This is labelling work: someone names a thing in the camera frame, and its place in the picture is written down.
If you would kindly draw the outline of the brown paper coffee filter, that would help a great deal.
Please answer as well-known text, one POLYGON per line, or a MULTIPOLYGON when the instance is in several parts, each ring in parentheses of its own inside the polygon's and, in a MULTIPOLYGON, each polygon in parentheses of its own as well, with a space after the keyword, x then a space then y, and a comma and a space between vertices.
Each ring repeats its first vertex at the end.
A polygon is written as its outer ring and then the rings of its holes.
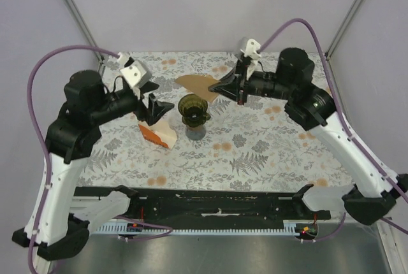
POLYGON ((210 103, 219 96, 219 93, 211 92, 208 89, 210 86, 219 83, 210 75, 184 75, 178 77, 175 83, 210 103))

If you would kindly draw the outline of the orange coffee filter box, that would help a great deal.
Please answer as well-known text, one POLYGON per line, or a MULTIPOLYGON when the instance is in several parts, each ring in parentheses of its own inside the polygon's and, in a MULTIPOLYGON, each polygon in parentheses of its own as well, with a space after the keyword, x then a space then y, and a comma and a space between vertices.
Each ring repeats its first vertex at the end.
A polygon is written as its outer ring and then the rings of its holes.
POLYGON ((138 127, 145 140, 164 148, 171 150, 177 141, 176 132, 163 119, 152 126, 149 126, 146 122, 138 121, 138 127))

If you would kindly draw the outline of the dark glass dripper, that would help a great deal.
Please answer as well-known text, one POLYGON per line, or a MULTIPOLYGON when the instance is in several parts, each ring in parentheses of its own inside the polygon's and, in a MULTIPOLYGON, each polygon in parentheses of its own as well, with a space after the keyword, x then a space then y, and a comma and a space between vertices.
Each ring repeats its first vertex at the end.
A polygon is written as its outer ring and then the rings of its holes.
POLYGON ((182 122, 189 127, 199 127, 209 121, 211 116, 207 110, 207 101, 196 94, 185 95, 178 102, 182 122))

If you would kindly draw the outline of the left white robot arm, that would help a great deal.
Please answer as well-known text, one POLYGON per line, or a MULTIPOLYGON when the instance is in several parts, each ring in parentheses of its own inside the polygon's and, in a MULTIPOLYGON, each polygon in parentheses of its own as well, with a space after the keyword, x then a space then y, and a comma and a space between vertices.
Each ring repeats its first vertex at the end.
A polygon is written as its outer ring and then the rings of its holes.
POLYGON ((87 166, 94 144, 101 138, 100 126, 134 113, 148 125, 156 124, 174 105, 158 101, 147 82, 148 103, 137 97, 128 83, 117 92, 107 92, 101 75, 93 70, 76 72, 64 86, 66 102, 45 138, 45 172, 41 184, 46 198, 38 197, 33 217, 13 233, 21 247, 34 245, 37 255, 47 261, 75 257, 85 247, 89 235, 104 223, 120 216, 134 218, 140 212, 138 192, 120 185, 88 208, 72 213, 71 202, 78 178, 87 166))

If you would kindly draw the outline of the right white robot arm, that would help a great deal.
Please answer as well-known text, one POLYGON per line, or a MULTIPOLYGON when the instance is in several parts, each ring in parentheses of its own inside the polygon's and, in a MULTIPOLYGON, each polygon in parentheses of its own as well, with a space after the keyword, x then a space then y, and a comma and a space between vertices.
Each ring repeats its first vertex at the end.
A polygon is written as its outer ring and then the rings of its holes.
POLYGON ((245 104, 248 96, 285 100, 288 117, 323 143, 354 182, 341 187, 302 187, 294 195, 293 214, 306 219, 321 210, 346 212, 366 226, 386 216, 407 192, 407 175, 389 168, 380 173, 378 159, 351 132, 343 114, 336 110, 334 99, 312 83, 315 64, 307 53, 300 48, 286 48, 274 72, 254 71, 248 76, 253 64, 250 57, 241 55, 235 67, 209 91, 238 105, 245 104))

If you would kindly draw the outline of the floral patterned table mat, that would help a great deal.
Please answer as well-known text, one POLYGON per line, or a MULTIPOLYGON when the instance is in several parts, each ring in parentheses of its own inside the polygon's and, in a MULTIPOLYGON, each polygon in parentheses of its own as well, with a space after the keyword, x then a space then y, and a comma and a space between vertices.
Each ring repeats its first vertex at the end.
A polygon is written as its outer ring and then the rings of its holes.
POLYGON ((165 116, 177 134, 172 149, 146 141, 129 114, 101 127, 78 184, 218 191, 295 192, 305 184, 351 183, 324 145, 284 113, 284 102, 250 97, 209 104, 206 135, 190 140, 177 109, 165 116))

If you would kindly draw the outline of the left aluminium frame post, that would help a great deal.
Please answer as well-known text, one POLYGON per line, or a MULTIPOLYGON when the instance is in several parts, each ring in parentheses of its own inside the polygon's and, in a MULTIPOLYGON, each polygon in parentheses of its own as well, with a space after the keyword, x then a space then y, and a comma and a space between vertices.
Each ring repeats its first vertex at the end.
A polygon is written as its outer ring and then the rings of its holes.
POLYGON ((75 21, 76 26, 78 27, 82 36, 85 38, 87 44, 96 47, 97 43, 95 42, 95 39, 88 25, 86 24, 82 14, 80 13, 80 10, 77 4, 75 3, 75 1, 74 0, 63 0, 63 2, 66 5, 71 16, 73 17, 73 20, 75 21))

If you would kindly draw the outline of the aluminium frame post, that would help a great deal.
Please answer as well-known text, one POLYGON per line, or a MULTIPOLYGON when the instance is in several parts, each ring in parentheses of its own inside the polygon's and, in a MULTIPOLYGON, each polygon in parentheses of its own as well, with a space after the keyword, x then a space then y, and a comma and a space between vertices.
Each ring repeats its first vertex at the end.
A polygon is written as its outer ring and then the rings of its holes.
POLYGON ((71 16, 73 17, 73 20, 75 21, 76 26, 78 27, 82 36, 85 38, 87 44, 96 47, 97 43, 95 42, 95 39, 88 25, 86 24, 82 14, 80 13, 80 10, 77 4, 75 3, 75 1, 74 0, 63 0, 63 2, 66 5, 71 16))
POLYGON ((343 40, 344 36, 346 35, 346 32, 350 28, 351 24, 353 23, 355 17, 357 16, 364 2, 365 0, 353 0, 350 8, 348 9, 342 23, 337 29, 337 32, 335 33, 325 53, 327 61, 329 61, 333 57, 334 53, 336 52, 340 45, 340 42, 343 40))

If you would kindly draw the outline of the black mounting base plate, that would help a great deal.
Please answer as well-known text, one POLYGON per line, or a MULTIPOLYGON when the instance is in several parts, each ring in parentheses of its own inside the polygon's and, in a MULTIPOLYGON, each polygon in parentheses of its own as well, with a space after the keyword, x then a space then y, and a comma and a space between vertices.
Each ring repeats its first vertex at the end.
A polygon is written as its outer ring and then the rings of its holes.
POLYGON ((291 192, 190 191, 137 188, 126 217, 173 229, 278 229, 285 220, 329 220, 291 192))

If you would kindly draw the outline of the right aluminium frame post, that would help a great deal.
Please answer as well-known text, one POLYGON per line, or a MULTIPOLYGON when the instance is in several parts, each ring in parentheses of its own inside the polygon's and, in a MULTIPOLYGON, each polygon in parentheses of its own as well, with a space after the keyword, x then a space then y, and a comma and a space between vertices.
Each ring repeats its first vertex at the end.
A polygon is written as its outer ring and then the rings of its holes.
POLYGON ((336 52, 340 45, 340 42, 343 40, 344 36, 346 35, 346 32, 350 28, 351 24, 353 23, 355 17, 357 16, 364 2, 365 0, 353 0, 350 8, 348 9, 342 23, 337 29, 337 32, 335 33, 325 53, 327 61, 329 61, 333 57, 334 53, 336 52))

